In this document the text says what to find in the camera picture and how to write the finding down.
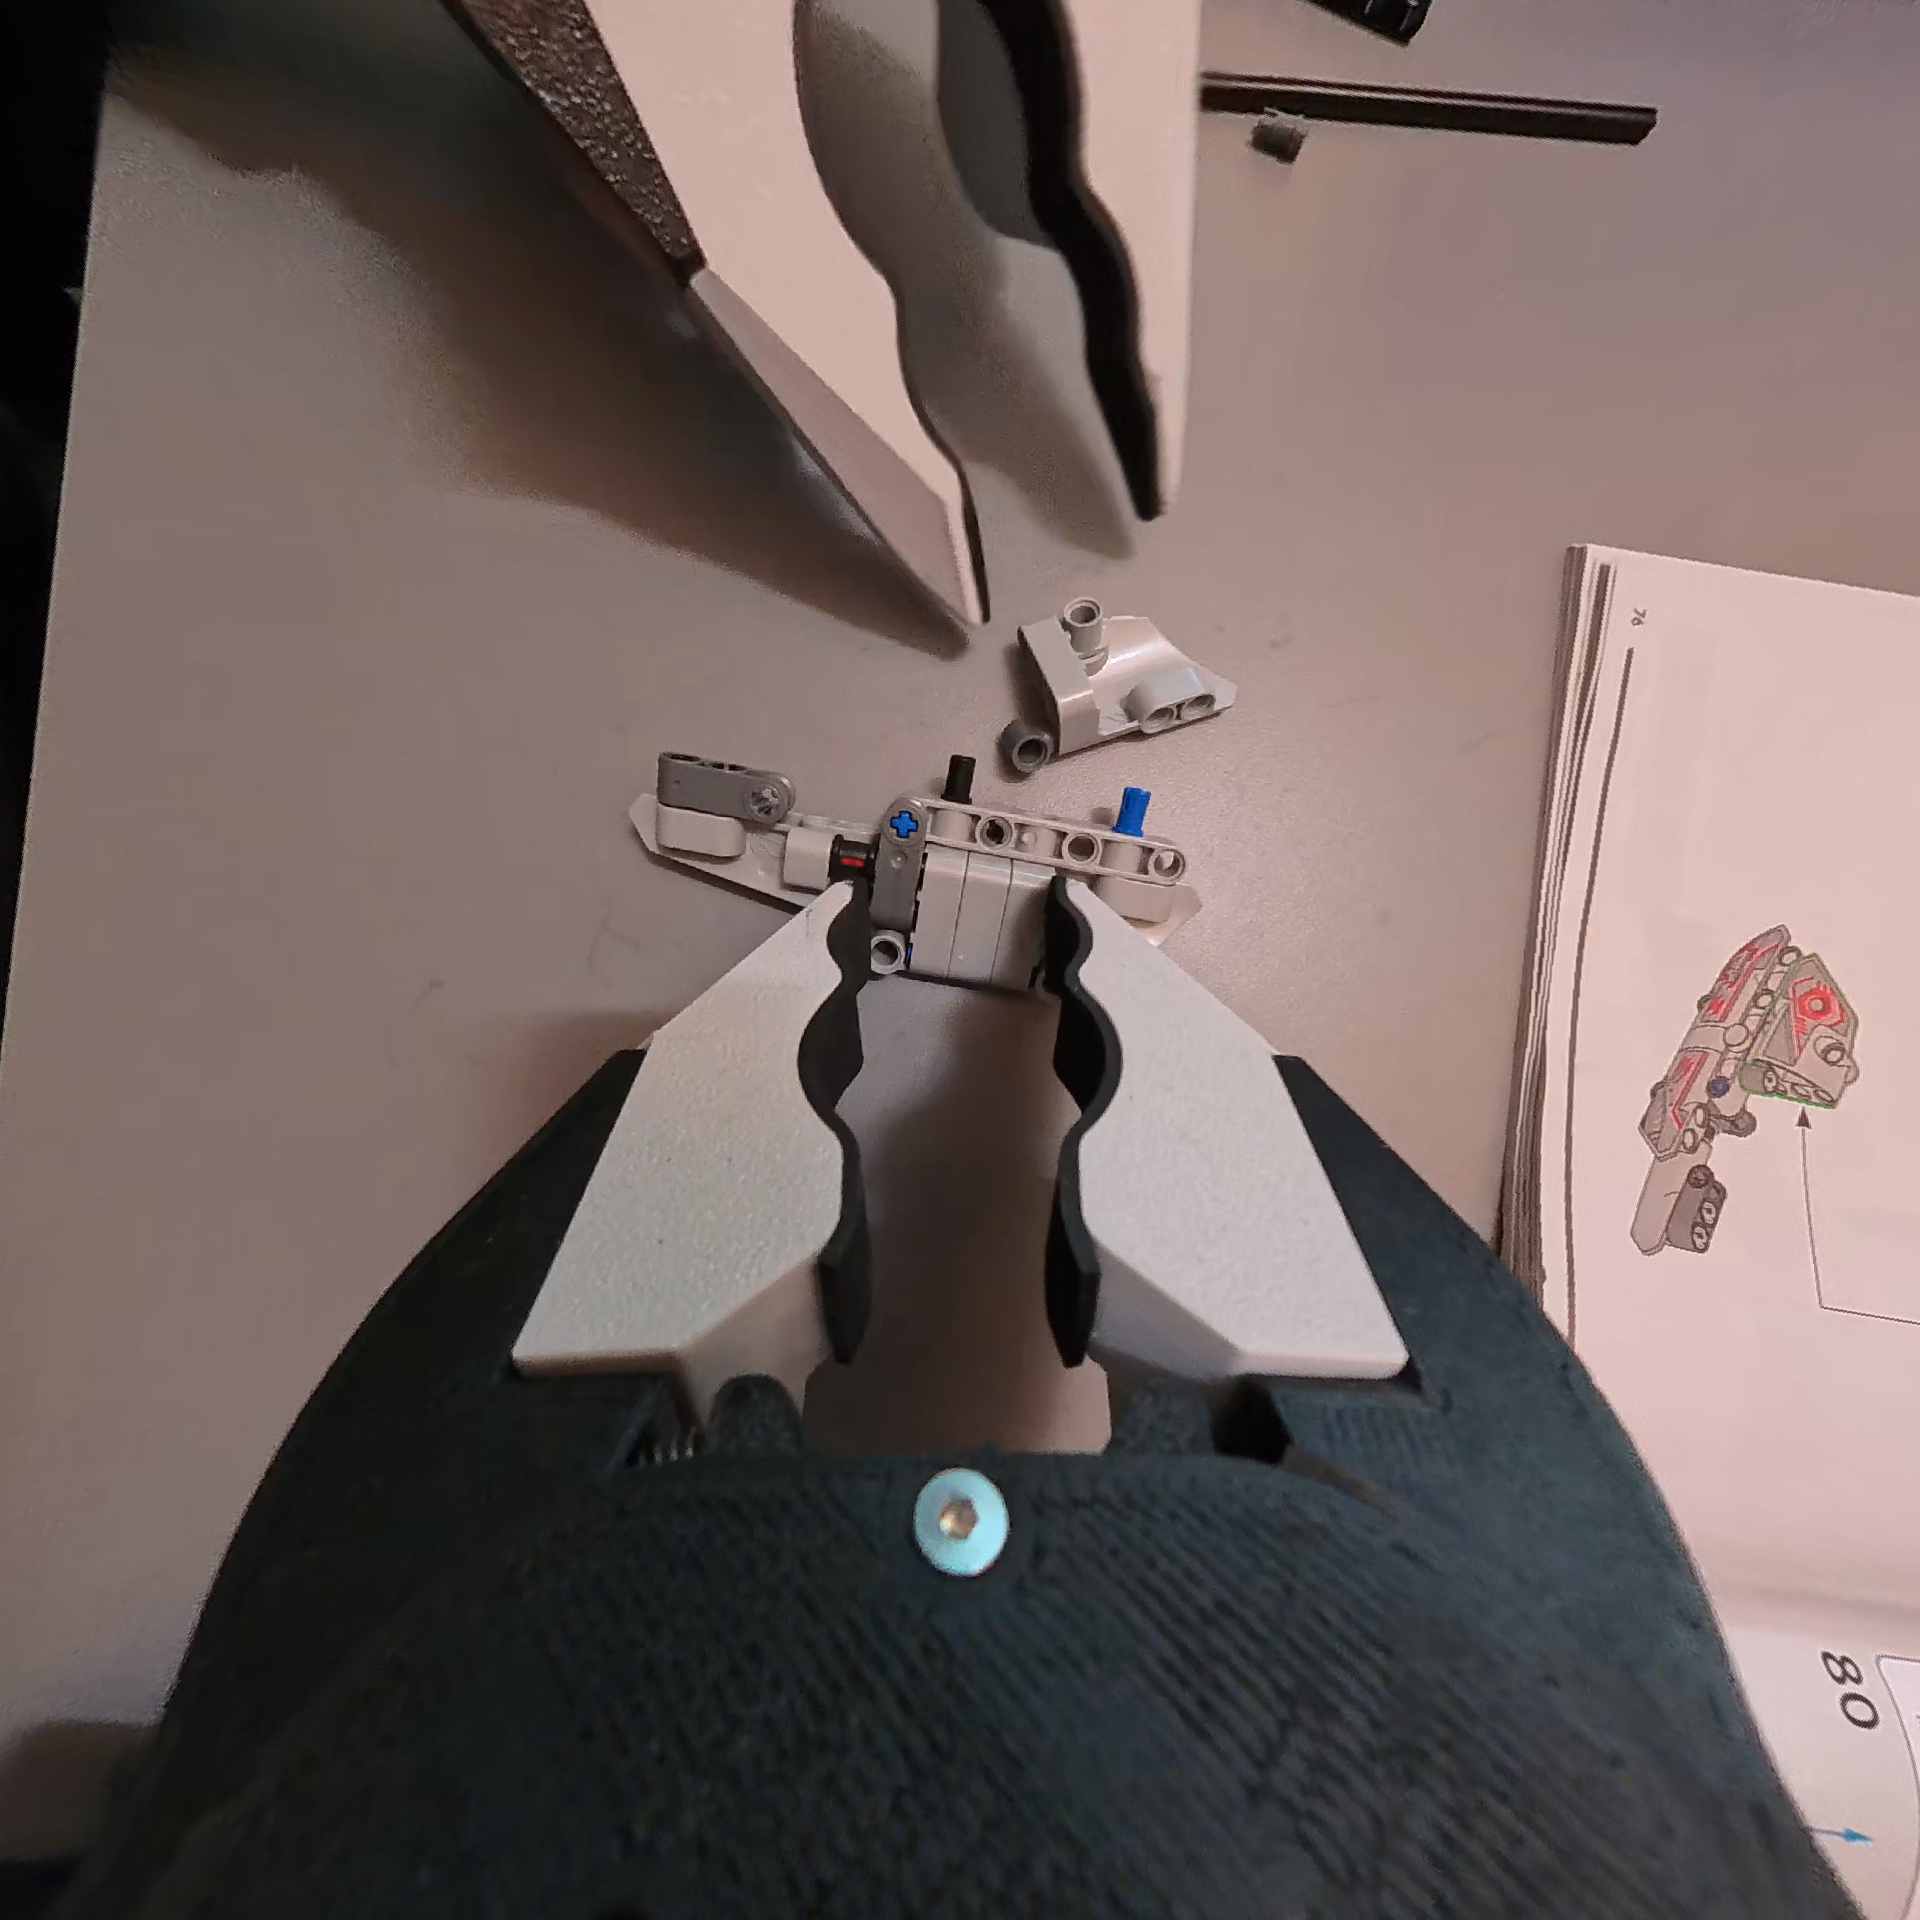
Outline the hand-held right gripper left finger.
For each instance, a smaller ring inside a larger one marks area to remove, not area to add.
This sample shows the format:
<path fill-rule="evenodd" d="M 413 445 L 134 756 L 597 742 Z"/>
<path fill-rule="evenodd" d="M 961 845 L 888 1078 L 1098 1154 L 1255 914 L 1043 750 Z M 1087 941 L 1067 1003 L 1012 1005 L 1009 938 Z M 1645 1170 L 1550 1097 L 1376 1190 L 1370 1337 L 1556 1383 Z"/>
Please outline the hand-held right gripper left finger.
<path fill-rule="evenodd" d="M 515 1340 L 531 1373 L 807 1380 L 872 1303 L 864 886 L 833 886 L 646 1046 Z"/>

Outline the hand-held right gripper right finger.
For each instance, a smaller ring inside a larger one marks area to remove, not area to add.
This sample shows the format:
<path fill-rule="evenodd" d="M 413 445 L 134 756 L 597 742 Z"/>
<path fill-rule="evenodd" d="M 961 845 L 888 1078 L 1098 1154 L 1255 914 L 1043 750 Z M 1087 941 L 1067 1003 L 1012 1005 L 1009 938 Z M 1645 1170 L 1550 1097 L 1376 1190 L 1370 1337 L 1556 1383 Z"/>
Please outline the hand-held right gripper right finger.
<path fill-rule="evenodd" d="M 1109 1378 L 1385 1380 L 1405 1340 L 1276 1054 L 1077 878 L 1043 911 L 1077 1107 L 1043 1257 L 1053 1343 Z"/>

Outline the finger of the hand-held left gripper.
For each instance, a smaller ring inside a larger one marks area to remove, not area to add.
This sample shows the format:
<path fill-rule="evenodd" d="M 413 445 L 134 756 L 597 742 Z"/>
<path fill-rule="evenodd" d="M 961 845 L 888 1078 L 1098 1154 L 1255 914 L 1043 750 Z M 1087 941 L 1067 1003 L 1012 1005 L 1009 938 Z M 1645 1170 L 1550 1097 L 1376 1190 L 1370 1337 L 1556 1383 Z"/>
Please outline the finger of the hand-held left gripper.
<path fill-rule="evenodd" d="M 1178 492 L 1198 140 L 1198 2 L 993 2 L 1024 179 L 1078 295 L 1085 368 L 1134 513 Z"/>
<path fill-rule="evenodd" d="M 794 2 L 590 2 L 690 226 L 690 299 L 949 612 L 988 615 L 966 477 L 906 388 L 897 303 L 812 156 Z"/>

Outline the grey toy brick assembly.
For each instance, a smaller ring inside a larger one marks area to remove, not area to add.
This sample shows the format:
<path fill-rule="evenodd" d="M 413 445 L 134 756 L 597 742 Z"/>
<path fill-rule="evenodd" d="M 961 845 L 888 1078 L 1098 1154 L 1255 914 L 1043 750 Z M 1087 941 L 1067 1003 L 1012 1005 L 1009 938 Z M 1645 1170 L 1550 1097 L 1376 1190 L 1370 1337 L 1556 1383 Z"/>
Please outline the grey toy brick assembly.
<path fill-rule="evenodd" d="M 953 754 L 938 795 L 900 795 L 864 825 L 803 813 L 785 774 L 664 753 L 630 824 L 649 857 L 783 908 L 862 882 L 879 975 L 1032 988 L 1060 877 L 1082 881 L 1153 945 L 1198 914 L 1186 851 L 1143 831 L 1146 790 L 1126 787 L 1109 824 L 1082 824 L 980 805 L 972 779 L 972 758 Z"/>

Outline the light grey curved panel piece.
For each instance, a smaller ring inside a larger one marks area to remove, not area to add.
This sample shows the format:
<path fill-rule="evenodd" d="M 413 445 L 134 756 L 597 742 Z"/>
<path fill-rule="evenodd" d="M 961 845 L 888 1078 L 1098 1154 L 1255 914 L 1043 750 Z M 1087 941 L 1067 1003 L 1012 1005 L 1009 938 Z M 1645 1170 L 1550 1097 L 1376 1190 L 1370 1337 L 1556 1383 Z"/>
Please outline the light grey curved panel piece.
<path fill-rule="evenodd" d="M 1089 597 L 1018 632 L 1043 693 L 1055 756 L 1132 735 L 1177 730 L 1235 703 L 1235 685 L 1196 667 L 1143 615 L 1107 615 Z"/>

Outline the black rod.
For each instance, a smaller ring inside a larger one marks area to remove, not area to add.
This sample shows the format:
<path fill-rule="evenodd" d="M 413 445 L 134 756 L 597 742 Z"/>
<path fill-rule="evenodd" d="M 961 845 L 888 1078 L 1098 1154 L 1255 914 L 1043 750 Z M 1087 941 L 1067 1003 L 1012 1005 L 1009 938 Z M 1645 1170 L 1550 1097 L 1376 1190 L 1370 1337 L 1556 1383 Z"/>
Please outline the black rod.
<path fill-rule="evenodd" d="M 1474 136 L 1513 136 L 1605 147 L 1638 147 L 1658 124 L 1656 109 L 1567 97 L 1474 93 L 1391 85 L 1336 85 L 1208 72 L 1198 106 L 1209 113 L 1276 110 L 1336 127 L 1388 127 Z"/>

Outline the building instruction booklet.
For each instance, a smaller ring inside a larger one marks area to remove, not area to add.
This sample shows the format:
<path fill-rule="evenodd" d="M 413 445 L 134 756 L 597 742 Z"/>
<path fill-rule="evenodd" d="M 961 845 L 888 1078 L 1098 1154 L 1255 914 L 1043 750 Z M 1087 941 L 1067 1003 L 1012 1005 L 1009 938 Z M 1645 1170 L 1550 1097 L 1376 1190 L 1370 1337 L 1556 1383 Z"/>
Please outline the building instruction booklet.
<path fill-rule="evenodd" d="M 1572 553 L 1501 1193 L 1864 1916 L 1915 1916 L 1915 637 Z"/>

